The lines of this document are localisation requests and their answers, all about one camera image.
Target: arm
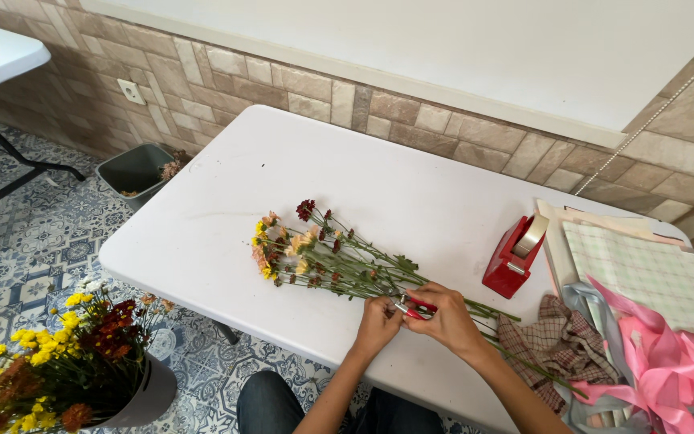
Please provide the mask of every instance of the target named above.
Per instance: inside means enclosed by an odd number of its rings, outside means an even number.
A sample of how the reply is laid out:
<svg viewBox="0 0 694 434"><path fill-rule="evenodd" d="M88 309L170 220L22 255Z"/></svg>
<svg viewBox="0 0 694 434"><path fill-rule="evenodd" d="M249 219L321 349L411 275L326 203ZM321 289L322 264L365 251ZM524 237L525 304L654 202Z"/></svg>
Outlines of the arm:
<svg viewBox="0 0 694 434"><path fill-rule="evenodd" d="M435 304L438 312L429 321L404 316L403 326L438 340L475 369L502 402L521 434L572 432L481 336L462 294L432 282L408 293Z"/></svg>
<svg viewBox="0 0 694 434"><path fill-rule="evenodd" d="M393 313L391 308L394 306L388 297L366 299L358 337L294 434L336 433L339 430L363 373L400 330L403 313L398 310Z"/></svg>

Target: red tape dispenser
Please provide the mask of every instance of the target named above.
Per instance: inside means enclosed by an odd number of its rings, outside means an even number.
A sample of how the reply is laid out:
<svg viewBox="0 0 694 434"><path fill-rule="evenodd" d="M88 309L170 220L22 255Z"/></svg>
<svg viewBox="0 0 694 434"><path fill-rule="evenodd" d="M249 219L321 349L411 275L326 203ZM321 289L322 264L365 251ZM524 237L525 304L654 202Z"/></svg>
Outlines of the red tape dispenser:
<svg viewBox="0 0 694 434"><path fill-rule="evenodd" d="M502 235L481 282L510 300L531 275L529 267L542 247L548 222L539 213L521 217Z"/></svg>

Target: pink ribbon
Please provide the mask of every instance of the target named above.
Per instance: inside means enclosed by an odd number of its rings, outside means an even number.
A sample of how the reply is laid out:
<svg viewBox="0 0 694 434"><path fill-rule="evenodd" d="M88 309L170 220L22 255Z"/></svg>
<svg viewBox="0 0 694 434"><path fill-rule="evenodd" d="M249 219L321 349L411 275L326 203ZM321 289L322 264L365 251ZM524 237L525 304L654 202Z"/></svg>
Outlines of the pink ribbon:
<svg viewBox="0 0 694 434"><path fill-rule="evenodd" d="M687 409L694 406L694 333L674 333L660 313L586 276L610 307L631 315L621 318L618 325L625 362L633 371L636 387L574 381L572 385L588 399L575 397L593 405L603 394L611 395L647 411L652 426L662 426L666 434L694 434L694 417Z"/></svg>

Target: red handle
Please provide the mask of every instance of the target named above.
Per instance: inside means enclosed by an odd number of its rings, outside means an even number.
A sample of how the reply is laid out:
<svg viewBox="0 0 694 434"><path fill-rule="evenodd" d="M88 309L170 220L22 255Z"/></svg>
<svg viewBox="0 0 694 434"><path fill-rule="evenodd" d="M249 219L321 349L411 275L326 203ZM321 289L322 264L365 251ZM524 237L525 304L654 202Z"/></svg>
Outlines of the red handle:
<svg viewBox="0 0 694 434"><path fill-rule="evenodd" d="M414 311L413 309L408 309L406 311L406 315L409 315L411 318L416 318L417 320L427 321L427 318L423 317L422 315L419 314L419 312Z"/></svg>
<svg viewBox="0 0 694 434"><path fill-rule="evenodd" d="M435 304L425 303L424 301L417 300L416 298L412 298L410 300L413 301L414 303L416 303L417 306L426 307L427 310L430 312L437 312L438 311L438 307Z"/></svg>

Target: trash bin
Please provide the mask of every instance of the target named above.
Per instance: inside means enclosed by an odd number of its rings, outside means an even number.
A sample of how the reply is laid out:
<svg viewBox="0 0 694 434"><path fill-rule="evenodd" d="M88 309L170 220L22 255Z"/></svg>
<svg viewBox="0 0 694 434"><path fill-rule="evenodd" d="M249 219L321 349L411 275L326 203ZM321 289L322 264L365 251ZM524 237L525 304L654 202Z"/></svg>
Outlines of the trash bin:
<svg viewBox="0 0 694 434"><path fill-rule="evenodd" d="M159 177L160 168L172 161L173 156L155 143L143 143L99 164L96 174L136 212L165 185L167 181ZM121 192L138 194L125 196Z"/></svg>

